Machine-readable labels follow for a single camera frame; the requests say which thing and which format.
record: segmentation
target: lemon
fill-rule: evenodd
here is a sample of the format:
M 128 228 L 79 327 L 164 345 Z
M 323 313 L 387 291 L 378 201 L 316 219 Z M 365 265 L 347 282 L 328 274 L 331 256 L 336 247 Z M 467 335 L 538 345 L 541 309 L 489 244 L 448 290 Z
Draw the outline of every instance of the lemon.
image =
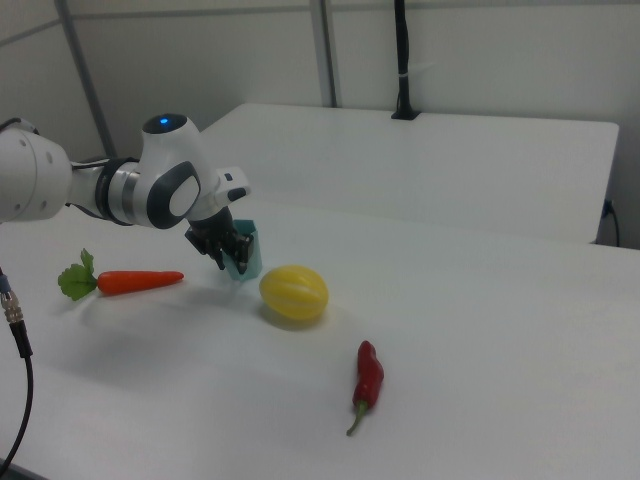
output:
M 322 277 L 302 265 L 269 271 L 260 281 L 260 295 L 270 308 L 294 320 L 320 315 L 329 302 L 329 290 Z

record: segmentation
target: carrot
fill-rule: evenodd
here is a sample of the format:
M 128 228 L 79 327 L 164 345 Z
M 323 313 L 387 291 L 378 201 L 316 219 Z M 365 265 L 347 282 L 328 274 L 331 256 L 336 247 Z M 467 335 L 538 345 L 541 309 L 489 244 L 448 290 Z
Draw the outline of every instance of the carrot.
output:
M 184 278 L 180 272 L 146 272 L 114 270 L 98 275 L 98 289 L 105 295 L 138 292 L 166 287 Z
M 180 272 L 118 271 L 93 276 L 93 257 L 86 250 L 80 253 L 82 265 L 74 263 L 58 277 L 58 285 L 66 296 L 78 300 L 98 287 L 105 295 L 138 292 L 173 285 L 184 278 Z

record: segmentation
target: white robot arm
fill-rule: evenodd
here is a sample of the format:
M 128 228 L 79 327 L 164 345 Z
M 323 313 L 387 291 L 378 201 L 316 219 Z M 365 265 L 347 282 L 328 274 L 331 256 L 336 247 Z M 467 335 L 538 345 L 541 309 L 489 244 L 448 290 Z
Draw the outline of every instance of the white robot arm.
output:
M 16 120 L 0 129 L 0 223 L 50 218 L 64 205 L 119 225 L 166 229 L 186 218 L 185 236 L 201 254 L 224 269 L 225 252 L 246 271 L 253 238 L 234 229 L 228 205 L 248 195 L 249 184 L 237 167 L 212 169 L 187 117 L 147 121 L 140 160 L 87 163 L 70 162 L 59 145 Z

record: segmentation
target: white wall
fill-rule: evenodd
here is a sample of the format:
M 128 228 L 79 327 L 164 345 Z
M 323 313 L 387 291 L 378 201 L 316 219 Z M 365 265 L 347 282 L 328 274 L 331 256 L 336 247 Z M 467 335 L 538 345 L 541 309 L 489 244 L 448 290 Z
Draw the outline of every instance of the white wall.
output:
M 16 116 L 74 160 L 104 153 L 53 0 L 0 1 L 0 121 Z
M 341 106 L 395 109 L 394 14 L 391 2 L 380 3 L 332 2 Z M 623 246 L 640 248 L 640 5 L 477 6 L 482 3 L 407 2 L 410 62 L 433 64 L 411 74 L 412 104 L 427 112 L 619 124 L 609 197 Z M 470 4 L 476 6 L 464 8 Z M 613 243 L 609 220 L 602 232 Z
M 119 155 L 140 154 L 140 128 L 160 113 L 204 129 L 244 102 L 323 104 L 307 0 L 69 7 Z

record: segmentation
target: table surface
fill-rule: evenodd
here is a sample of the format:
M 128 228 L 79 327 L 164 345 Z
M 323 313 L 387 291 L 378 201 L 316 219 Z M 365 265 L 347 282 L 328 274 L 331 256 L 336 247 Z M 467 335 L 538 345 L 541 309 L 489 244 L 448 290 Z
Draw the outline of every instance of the table surface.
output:
M 589 243 L 618 127 L 247 104 L 204 135 L 265 200 Z
M 205 135 L 217 142 L 215 127 Z M 63 209 L 0 225 L 0 264 L 34 350 L 18 465 L 65 480 L 637 478 L 637 252 L 340 212 L 340 184 L 315 196 L 291 171 L 283 201 L 269 190 L 277 166 L 265 178 L 265 166 L 242 166 L 256 188 L 232 212 L 255 220 L 263 272 L 298 263 L 326 280 L 330 304 L 312 327 L 266 309 L 259 279 L 218 271 L 184 223 L 120 228 Z M 308 188 L 308 204 L 294 187 Z M 82 248 L 97 272 L 186 277 L 73 303 L 56 278 Z M 386 376 L 347 438 L 364 339 Z M 8 451 L 25 394 L 8 329 L 0 376 Z

